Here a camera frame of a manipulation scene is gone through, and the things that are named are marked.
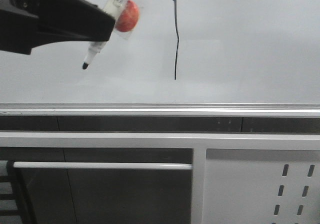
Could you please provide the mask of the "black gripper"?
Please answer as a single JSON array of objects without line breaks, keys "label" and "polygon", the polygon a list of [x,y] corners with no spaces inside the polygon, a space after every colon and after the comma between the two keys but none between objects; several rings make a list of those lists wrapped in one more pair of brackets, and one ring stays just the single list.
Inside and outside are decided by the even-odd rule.
[{"label": "black gripper", "polygon": [[29,55],[33,48],[67,41],[90,42],[103,12],[86,0],[0,0],[2,51]]}]

